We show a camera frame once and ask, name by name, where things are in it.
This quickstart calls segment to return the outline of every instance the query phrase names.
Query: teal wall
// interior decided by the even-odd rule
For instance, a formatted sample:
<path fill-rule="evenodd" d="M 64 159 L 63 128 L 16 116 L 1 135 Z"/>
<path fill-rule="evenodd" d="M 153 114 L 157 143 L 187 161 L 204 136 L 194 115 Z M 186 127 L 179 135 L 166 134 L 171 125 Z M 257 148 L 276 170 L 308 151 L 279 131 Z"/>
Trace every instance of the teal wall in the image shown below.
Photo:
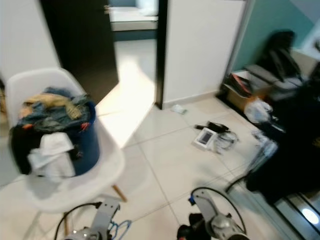
<path fill-rule="evenodd" d="M 313 26 L 314 23 L 290 0 L 255 0 L 232 70 L 241 70 L 245 65 L 255 63 L 272 32 L 294 31 L 294 47 L 299 47 Z"/>

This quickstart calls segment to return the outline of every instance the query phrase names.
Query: tiled floor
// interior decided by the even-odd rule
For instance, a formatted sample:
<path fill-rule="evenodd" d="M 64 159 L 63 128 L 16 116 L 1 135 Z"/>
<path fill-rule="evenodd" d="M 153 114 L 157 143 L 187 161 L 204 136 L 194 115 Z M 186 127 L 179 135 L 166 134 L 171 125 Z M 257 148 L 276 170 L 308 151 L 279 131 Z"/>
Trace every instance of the tiled floor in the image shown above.
<path fill-rule="evenodd" d="M 128 197 L 114 220 L 133 220 L 125 240 L 174 240 L 181 224 L 188 223 L 189 213 L 199 210 L 188 203 L 189 192 L 199 186 L 222 190 L 244 171 L 258 148 L 251 136 L 254 128 L 237 113 L 215 98 L 186 104 L 185 115 L 154 108 L 123 149 L 126 168 L 118 181 Z M 202 151 L 191 143 L 197 136 L 194 124 L 212 120 L 238 134 L 241 142 L 234 149 L 218 155 Z M 106 194 L 115 196 L 108 189 Z M 219 196 L 213 199 L 224 213 L 238 218 Z M 252 193 L 239 185 L 230 197 L 239 207 L 251 239 L 294 240 L 285 227 L 273 224 Z M 0 239 L 53 239 L 59 214 L 40 213 L 25 198 L 24 181 L 17 178 L 0 191 Z M 75 229 L 90 226 L 96 210 L 90 207 L 75 212 Z"/>

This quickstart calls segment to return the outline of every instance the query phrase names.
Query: black cable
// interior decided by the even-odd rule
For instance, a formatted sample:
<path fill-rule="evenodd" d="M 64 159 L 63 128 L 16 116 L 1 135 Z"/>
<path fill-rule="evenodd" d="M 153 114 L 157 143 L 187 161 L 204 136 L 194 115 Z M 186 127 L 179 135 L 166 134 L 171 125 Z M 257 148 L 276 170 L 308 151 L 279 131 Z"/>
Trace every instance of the black cable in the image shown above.
<path fill-rule="evenodd" d="M 197 188 L 195 188 L 194 190 L 192 190 L 192 192 L 191 192 L 191 197 L 194 198 L 194 193 L 195 193 L 195 191 L 200 190 L 200 189 L 210 190 L 210 191 L 213 191 L 213 192 L 219 194 L 220 196 L 224 197 L 224 198 L 231 204 L 231 206 L 232 206 L 233 209 L 235 210 L 236 214 L 237 214 L 238 217 L 240 218 L 240 221 L 241 221 L 241 224 L 242 224 L 242 226 L 243 226 L 243 229 L 241 229 L 241 227 L 239 227 L 239 228 L 243 231 L 244 234 L 247 234 L 247 229 L 246 229 L 246 226 L 245 226 L 245 222 L 244 222 L 241 214 L 239 213 L 237 207 L 230 201 L 230 199 L 229 199 L 226 195 L 224 195 L 222 192 L 220 192 L 220 191 L 218 191 L 218 190 L 215 190 L 215 189 L 213 189 L 213 188 L 211 188 L 211 187 L 201 186 L 201 187 L 197 187 Z"/>
<path fill-rule="evenodd" d="M 58 231 L 59 231 L 59 228 L 60 228 L 61 223 L 66 219 L 66 217 L 67 217 L 71 212 L 73 212 L 74 210 L 76 210 L 76 209 L 78 209 L 78 208 L 81 208 L 81 207 L 84 207 L 84 206 L 90 206 L 90 205 L 95 206 L 95 208 L 98 209 L 101 204 L 102 204 L 101 201 L 84 203 L 84 204 L 81 204 L 81 205 L 79 205 L 79 206 L 76 206 L 76 207 L 72 208 L 70 211 L 68 211 L 66 214 L 64 214 L 63 217 L 61 218 L 58 226 L 56 227 L 55 234 L 54 234 L 54 240 L 57 240 Z"/>

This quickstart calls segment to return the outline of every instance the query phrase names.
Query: plastic chair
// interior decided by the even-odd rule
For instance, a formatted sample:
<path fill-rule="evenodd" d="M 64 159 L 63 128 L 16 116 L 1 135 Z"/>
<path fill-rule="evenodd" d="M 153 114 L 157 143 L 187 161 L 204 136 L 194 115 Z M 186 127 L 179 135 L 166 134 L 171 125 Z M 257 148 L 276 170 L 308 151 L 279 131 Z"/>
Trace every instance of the plastic chair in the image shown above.
<path fill-rule="evenodd" d="M 75 78 L 61 68 L 44 68 L 14 75 L 5 88 L 10 127 L 17 124 L 19 110 L 25 99 L 43 92 L 49 86 L 67 88 L 73 95 L 85 93 Z M 60 184 L 50 182 L 44 177 L 25 176 L 27 195 L 39 210 L 47 213 L 67 212 L 98 197 L 110 186 L 124 202 L 127 201 L 117 185 L 114 185 L 125 168 L 125 158 L 98 118 L 95 129 L 99 139 L 100 157 L 91 170 L 83 175 L 66 178 Z"/>

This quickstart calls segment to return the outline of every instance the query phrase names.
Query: baseboard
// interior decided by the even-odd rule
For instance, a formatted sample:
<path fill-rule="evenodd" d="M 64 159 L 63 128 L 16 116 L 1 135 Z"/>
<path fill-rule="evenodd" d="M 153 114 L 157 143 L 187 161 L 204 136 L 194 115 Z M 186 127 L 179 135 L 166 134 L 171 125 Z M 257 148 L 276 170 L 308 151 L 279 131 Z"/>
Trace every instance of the baseboard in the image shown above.
<path fill-rule="evenodd" d="M 162 107 L 163 107 L 163 109 L 169 109 L 173 105 L 176 105 L 176 104 L 180 104 L 180 105 L 190 104 L 190 103 L 198 102 L 201 100 L 213 98 L 217 92 L 218 92 L 218 90 L 215 90 L 215 91 L 203 93 L 200 95 L 188 96 L 188 97 L 178 98 L 178 99 L 171 100 L 171 101 L 166 101 L 163 103 Z"/>

